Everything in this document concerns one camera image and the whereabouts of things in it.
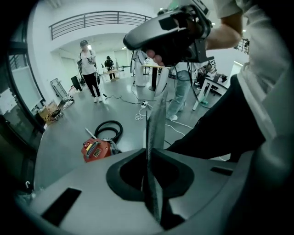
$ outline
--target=yellow label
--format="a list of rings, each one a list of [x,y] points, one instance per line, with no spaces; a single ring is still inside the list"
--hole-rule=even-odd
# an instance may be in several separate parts
[[[87,148],[87,151],[91,148],[92,144],[89,144],[88,148]]]

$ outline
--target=red vacuum cleaner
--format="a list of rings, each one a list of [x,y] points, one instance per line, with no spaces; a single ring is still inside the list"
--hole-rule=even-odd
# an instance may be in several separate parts
[[[106,123],[115,123],[119,126],[119,131],[113,127],[105,127],[100,128]],[[121,153],[121,151],[117,148],[116,142],[118,141],[119,137],[123,132],[122,125],[117,121],[107,121],[101,123],[95,130],[95,134],[92,134],[87,128],[85,130],[92,136],[92,138],[88,139],[81,150],[84,161],[85,162],[92,162],[94,160],[98,160],[101,158],[109,157],[111,155],[115,155]],[[116,133],[116,136],[111,139],[99,139],[96,136],[99,135],[104,130],[112,130]]]

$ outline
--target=desk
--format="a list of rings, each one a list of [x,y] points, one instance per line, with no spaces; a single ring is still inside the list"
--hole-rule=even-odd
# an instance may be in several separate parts
[[[153,66],[153,65],[142,65],[143,67],[152,68],[152,84],[149,87],[149,90],[156,90],[156,78],[157,78],[157,69],[164,68],[162,66]]]
[[[218,83],[218,82],[215,82],[213,79],[211,79],[211,78],[205,78],[205,81],[204,81],[204,83],[203,83],[203,86],[202,86],[202,88],[201,88],[201,91],[200,91],[200,93],[199,93],[199,95],[198,95],[198,100],[199,100],[199,101],[202,100],[202,97],[203,97],[203,95],[204,95],[205,88],[206,88],[207,84],[209,84],[209,87],[208,87],[208,89],[207,89],[207,92],[206,92],[206,94],[205,94],[205,97],[204,97],[203,101],[206,100],[206,98],[207,98],[207,96],[208,96],[208,94],[209,94],[209,92],[210,92],[210,89],[211,89],[212,85],[214,85],[214,86],[216,86],[218,89],[220,89],[220,90],[221,90],[220,93],[223,94],[223,95],[224,95],[225,92],[228,90],[227,87],[223,86],[222,84],[220,84],[220,83]],[[193,107],[193,110],[196,110],[198,104],[199,104],[198,101],[196,101],[196,102],[195,102],[195,105],[194,105],[194,107]]]
[[[115,77],[116,77],[116,78],[119,78],[119,75],[117,75],[117,74],[119,74],[119,70],[118,70],[118,69],[110,70],[110,71],[107,71],[107,72],[101,74],[102,79],[103,79],[103,82],[109,82],[109,81],[110,81],[110,77],[108,76],[109,79],[106,79],[106,76],[107,76],[107,75],[110,75],[110,74],[112,74],[112,73],[115,74]]]

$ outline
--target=light blue pants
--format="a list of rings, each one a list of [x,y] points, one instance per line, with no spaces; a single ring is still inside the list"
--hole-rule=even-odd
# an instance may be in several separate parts
[[[189,72],[186,70],[179,71],[177,76],[175,97],[173,98],[167,109],[167,118],[176,115],[179,111],[181,111],[184,108],[190,87],[191,83]]]

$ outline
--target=cap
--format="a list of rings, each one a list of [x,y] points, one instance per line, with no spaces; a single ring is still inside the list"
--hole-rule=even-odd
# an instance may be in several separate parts
[[[85,45],[88,45],[88,42],[86,40],[83,40],[80,42],[80,46],[85,46]]]

